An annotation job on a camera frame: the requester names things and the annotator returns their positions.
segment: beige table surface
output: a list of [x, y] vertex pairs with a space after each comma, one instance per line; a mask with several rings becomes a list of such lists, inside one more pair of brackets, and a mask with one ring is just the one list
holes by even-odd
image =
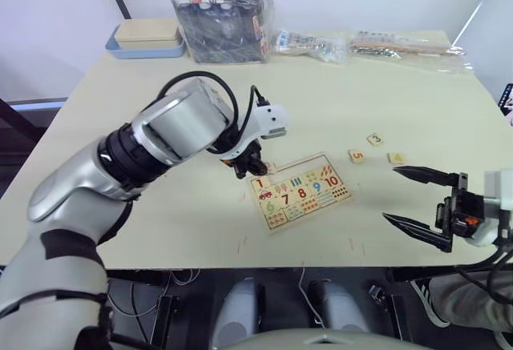
[[[430, 33], [443, 38], [442, 33]], [[208, 70], [231, 86], [245, 111], [251, 84], [284, 105], [290, 132], [262, 142], [265, 160], [285, 165], [324, 151], [354, 194], [303, 223], [270, 235], [250, 187], [206, 152], [156, 180], [135, 203], [125, 227], [99, 248], [108, 268], [410, 266], [473, 263], [492, 247], [455, 239], [451, 254], [411, 239], [383, 211], [434, 224], [448, 188], [392, 172], [386, 153], [408, 164], [465, 171], [470, 191], [483, 172], [513, 165], [513, 134], [472, 74], [449, 75], [384, 62], [334, 66], [274, 56], [268, 64], [198, 66], [189, 57], [117, 60], [105, 54], [87, 73], [0, 200], [0, 264], [25, 239], [31, 192], [86, 143], [137, 114], [174, 76]], [[385, 143], [372, 147], [366, 136]], [[352, 164], [347, 151], [367, 154]]]

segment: gray pants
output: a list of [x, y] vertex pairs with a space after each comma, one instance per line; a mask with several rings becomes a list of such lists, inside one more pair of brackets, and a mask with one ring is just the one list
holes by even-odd
[[[488, 272], [471, 273], [475, 280], [486, 284]], [[513, 297], [513, 272], [500, 272], [495, 290]], [[496, 332], [513, 332], [513, 305], [495, 302], [483, 289], [459, 274], [441, 276], [430, 281], [434, 310], [444, 320], [470, 328], [488, 328]]]

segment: wooden puzzle board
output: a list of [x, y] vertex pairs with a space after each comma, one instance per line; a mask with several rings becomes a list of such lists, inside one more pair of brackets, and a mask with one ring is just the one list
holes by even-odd
[[315, 214], [351, 197], [324, 154], [301, 160], [250, 179], [252, 196], [270, 231]]

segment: clear plastic bag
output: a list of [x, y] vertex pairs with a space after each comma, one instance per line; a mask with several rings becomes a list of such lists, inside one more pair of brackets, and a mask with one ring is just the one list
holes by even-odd
[[360, 31], [351, 36], [348, 51], [356, 56], [380, 58], [448, 74], [473, 71], [472, 66], [462, 58], [465, 55], [462, 47], [391, 33]]
[[307, 54], [323, 62], [342, 63], [345, 60], [345, 39], [322, 38], [282, 30], [274, 43], [274, 50], [279, 54]]
[[172, 4], [196, 62], [266, 60], [273, 0], [172, 0]]

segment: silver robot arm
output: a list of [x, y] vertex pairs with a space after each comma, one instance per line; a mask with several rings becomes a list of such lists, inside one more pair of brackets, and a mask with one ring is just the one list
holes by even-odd
[[[196, 76], [217, 81], [232, 106], [200, 78], [166, 95]], [[26, 242], [0, 279], [0, 348], [110, 348], [107, 275], [96, 246], [123, 226], [132, 200], [205, 149], [238, 178], [246, 171], [264, 175], [257, 138], [284, 135], [288, 124], [284, 108], [270, 105], [254, 86], [248, 113], [239, 119], [226, 83], [193, 71], [168, 83], [131, 123], [73, 155], [30, 199]]]

